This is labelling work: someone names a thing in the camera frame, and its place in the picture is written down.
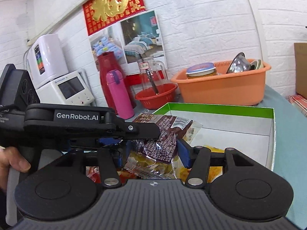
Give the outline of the person's left hand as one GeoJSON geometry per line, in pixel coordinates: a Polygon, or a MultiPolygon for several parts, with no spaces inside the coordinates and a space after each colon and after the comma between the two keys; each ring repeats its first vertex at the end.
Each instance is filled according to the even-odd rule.
{"type": "Polygon", "coordinates": [[[31,165],[15,147],[1,147],[0,172],[1,190],[3,192],[7,190],[8,174],[11,167],[19,172],[25,173],[29,171],[31,165]]]}

